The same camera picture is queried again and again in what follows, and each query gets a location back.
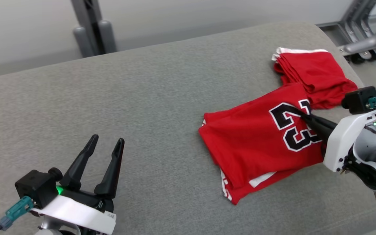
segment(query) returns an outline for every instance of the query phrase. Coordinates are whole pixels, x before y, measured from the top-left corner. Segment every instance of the gray couch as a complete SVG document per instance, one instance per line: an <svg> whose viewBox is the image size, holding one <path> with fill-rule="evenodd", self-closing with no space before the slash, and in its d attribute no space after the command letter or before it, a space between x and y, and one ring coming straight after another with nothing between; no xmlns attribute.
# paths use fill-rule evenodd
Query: gray couch
<svg viewBox="0 0 376 235"><path fill-rule="evenodd" d="M119 137L126 140L114 234L361 234L376 228L372 192L352 174L305 168L237 206L197 130L225 110L281 85L279 46L327 49L362 82L316 26L274 23L0 76L0 217L32 169L62 172L96 133L82 189L100 182ZM340 107L315 114L339 121ZM27 214L7 234L33 234Z"/></svg>

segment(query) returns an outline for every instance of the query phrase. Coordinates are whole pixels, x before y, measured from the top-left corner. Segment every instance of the folded red jersey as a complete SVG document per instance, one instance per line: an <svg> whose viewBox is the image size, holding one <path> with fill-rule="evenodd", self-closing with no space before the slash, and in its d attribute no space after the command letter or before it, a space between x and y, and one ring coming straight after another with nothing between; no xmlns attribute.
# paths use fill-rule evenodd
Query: folded red jersey
<svg viewBox="0 0 376 235"><path fill-rule="evenodd" d="M282 73L283 84L303 83L313 109L340 105L345 94L357 88L347 79L333 56L323 49L306 51L277 48L275 71Z"/></svg>
<svg viewBox="0 0 376 235"><path fill-rule="evenodd" d="M231 110L205 113L199 133L221 168L224 195L233 203L322 162L321 140L300 119L310 106L300 83L285 85Z"/></svg>

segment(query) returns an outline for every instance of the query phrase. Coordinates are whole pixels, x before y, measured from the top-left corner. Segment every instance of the white trim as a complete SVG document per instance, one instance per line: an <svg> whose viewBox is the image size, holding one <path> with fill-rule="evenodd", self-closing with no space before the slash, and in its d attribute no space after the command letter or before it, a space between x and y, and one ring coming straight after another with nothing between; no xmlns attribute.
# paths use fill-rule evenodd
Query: white trim
<svg viewBox="0 0 376 235"><path fill-rule="evenodd" d="M304 54L304 53L316 53L316 52L327 52L325 49L316 49L316 50L298 50L298 49L288 49L288 48L283 48L283 47L278 47L276 49L276 53L279 55L282 53L293 53L293 54Z"/></svg>
<svg viewBox="0 0 376 235"><path fill-rule="evenodd" d="M221 173L221 186L223 188L224 196L231 202L231 195L228 192L228 189L226 189L226 184L228 184L228 181L226 180L226 176L224 175L221 169L220 169L220 173Z"/></svg>
<svg viewBox="0 0 376 235"><path fill-rule="evenodd" d="M306 131L308 132L308 135L309 135L310 137L314 137L314 136L316 136L316 135L312 135L308 129L304 129L304 130L298 132L298 130L297 130L297 126L294 126L294 127L290 128L290 129L286 130L285 133L284 133L284 136L283 136L282 138L284 139L284 143L285 143L285 145L287 146L287 149L289 149L289 150L291 150L291 151L299 152L299 151L305 149L306 147L308 147L308 146L310 146L310 145L312 145L312 144L314 144L314 143L319 143L320 141L322 141L321 139L319 139L319 140L313 142L313 141L311 140L311 138L310 138L310 142L309 142L307 145L304 145L304 146L301 147L300 149L293 149L293 148L291 148L291 147L288 145L288 142L287 142L287 139L286 139L286 136L287 136L288 131L293 130L293 129L295 130L295 134L294 134L292 137L294 138L295 143L300 143L301 141L305 140L305 138L304 138L304 134L303 134L303 133L306 132ZM297 136L298 136L298 134L301 135L301 140L297 140Z"/></svg>
<svg viewBox="0 0 376 235"><path fill-rule="evenodd" d="M307 126L307 130L308 130L308 134L310 135L310 137L315 137L315 136L317 136L317 134L314 134L314 135L312 135L311 134L311 128L306 124L306 126Z"/></svg>
<svg viewBox="0 0 376 235"><path fill-rule="evenodd" d="M307 101L307 103L310 105L310 101L307 100L307 99L304 99L304 100L298 100L298 103L300 104L300 108L301 109L305 109L305 113L307 115L310 115L310 110L308 109L309 107L307 105L304 105L303 102L304 101Z"/></svg>
<svg viewBox="0 0 376 235"><path fill-rule="evenodd" d="M278 58L280 58L280 57L281 57L281 56L278 55L278 54L273 54L271 60L272 60L272 61L275 61L276 63L278 63Z"/></svg>
<svg viewBox="0 0 376 235"><path fill-rule="evenodd" d="M262 183L263 181L269 179L271 176L273 176L274 174L276 173L276 171L274 172L268 172L266 174L263 174L259 177L256 177L255 179L253 180L249 180L249 184L250 186L256 188L256 186L258 186L260 183Z"/></svg>

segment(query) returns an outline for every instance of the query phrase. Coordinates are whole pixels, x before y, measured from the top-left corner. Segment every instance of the robotic arm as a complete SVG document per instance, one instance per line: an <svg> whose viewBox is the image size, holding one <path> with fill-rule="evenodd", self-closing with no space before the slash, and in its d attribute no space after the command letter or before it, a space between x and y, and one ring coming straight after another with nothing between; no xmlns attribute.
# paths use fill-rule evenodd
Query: robotic arm
<svg viewBox="0 0 376 235"><path fill-rule="evenodd" d="M353 172L376 197L376 90L373 86L345 95L342 106L351 116L338 124L326 119L304 115L324 142L323 164L334 172Z"/></svg>
<svg viewBox="0 0 376 235"><path fill-rule="evenodd" d="M36 235L112 234L116 221L112 199L116 195L124 139L118 140L101 183L91 193L80 190L80 180L97 141L98 135L93 135L64 176L57 168L51 168L48 173L32 170L19 179L15 188L21 200L0 220L0 230L6 231L14 220L30 212L43 217ZM76 233L60 230L62 226Z"/></svg>

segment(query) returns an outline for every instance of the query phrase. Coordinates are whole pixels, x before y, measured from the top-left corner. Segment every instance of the white stripe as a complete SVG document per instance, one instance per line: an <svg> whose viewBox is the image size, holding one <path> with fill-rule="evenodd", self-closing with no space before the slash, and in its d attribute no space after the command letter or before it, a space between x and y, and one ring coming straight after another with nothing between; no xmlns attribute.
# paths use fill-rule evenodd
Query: white stripe
<svg viewBox="0 0 376 235"><path fill-rule="evenodd" d="M282 53L293 53L293 54L303 54L303 53L315 53L315 52L328 52L325 49L316 49L316 50L298 50L298 49L288 49L283 47L278 47L276 53L279 55Z"/></svg>
<svg viewBox="0 0 376 235"><path fill-rule="evenodd" d="M224 196L231 201L231 195L228 192L228 189L226 189L226 184L228 184L228 181L226 180L226 176L224 175L223 171L220 169L221 174L221 186L223 188Z"/></svg>
<svg viewBox="0 0 376 235"><path fill-rule="evenodd" d="M280 58L280 57L281 56L278 55L278 54L273 54L271 60L277 62L278 58Z"/></svg>
<svg viewBox="0 0 376 235"><path fill-rule="evenodd" d="M250 180L249 181L249 184L250 186L256 188L256 186L258 186L260 183L262 183L263 181L269 179L271 176L273 176L274 174L276 173L276 171L274 172L269 172L269 173L266 173L266 174L263 174L261 175L260 177L256 177L255 179L253 180Z"/></svg>

